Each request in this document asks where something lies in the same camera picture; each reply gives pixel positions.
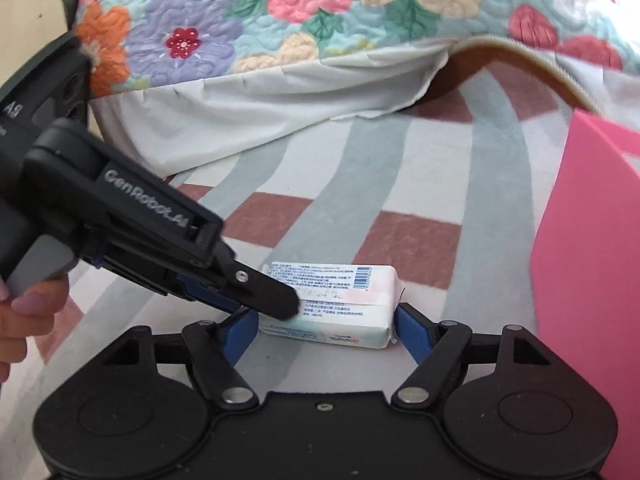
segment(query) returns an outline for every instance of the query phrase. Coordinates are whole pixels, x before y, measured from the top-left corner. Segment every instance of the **striped rug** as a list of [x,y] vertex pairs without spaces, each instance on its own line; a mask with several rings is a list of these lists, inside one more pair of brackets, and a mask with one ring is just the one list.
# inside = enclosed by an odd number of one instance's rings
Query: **striped rug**
[[[327,122],[171,179],[226,219],[238,259],[393,265],[409,301],[478,332],[536,328],[529,251],[571,110],[494,64],[435,102],[377,120]],[[38,405],[128,327],[177,332],[223,316],[80,265],[54,331],[30,340],[0,397],[0,478],[47,477],[30,435]],[[268,390],[391,393],[414,364],[382,351],[259,334],[238,369]],[[179,367],[161,373],[185,379]]]

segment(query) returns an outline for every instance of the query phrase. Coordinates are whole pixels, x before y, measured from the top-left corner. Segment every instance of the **soap bar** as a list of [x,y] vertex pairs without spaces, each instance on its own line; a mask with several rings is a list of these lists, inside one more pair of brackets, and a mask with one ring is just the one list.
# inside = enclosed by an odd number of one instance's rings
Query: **soap bar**
[[393,267],[274,262],[263,272],[296,289],[300,312],[286,321],[260,314],[262,332],[363,348],[394,338],[402,291]]

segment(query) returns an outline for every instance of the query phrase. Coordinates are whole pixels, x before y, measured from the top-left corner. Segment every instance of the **pink board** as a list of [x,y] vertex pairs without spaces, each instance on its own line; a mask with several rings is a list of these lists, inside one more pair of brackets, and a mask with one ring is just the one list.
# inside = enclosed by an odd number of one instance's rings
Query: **pink board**
[[640,478],[640,135],[576,112],[531,253],[539,336],[612,404],[606,480]]

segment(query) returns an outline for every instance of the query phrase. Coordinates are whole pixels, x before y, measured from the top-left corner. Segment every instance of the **purple flower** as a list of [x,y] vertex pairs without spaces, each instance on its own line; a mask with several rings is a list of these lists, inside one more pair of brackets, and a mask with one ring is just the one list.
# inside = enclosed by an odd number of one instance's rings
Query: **purple flower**
[[236,58],[242,20],[225,18],[233,0],[151,0],[145,22],[125,41],[129,67],[153,86],[224,74]]

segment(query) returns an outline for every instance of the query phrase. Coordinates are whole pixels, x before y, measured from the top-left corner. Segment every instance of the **blue gripper pad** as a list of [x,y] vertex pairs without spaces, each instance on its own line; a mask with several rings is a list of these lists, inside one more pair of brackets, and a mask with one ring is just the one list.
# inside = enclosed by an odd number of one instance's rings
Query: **blue gripper pad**
[[189,278],[184,274],[178,274],[178,280],[184,285],[184,291],[190,300],[199,301],[230,314],[240,308],[239,303],[225,298],[217,292],[211,292],[193,278]]
[[427,328],[402,306],[396,308],[394,323],[398,339],[402,341],[416,364],[420,364],[433,349]]
[[258,333],[258,313],[250,310],[226,329],[222,353],[235,366]]

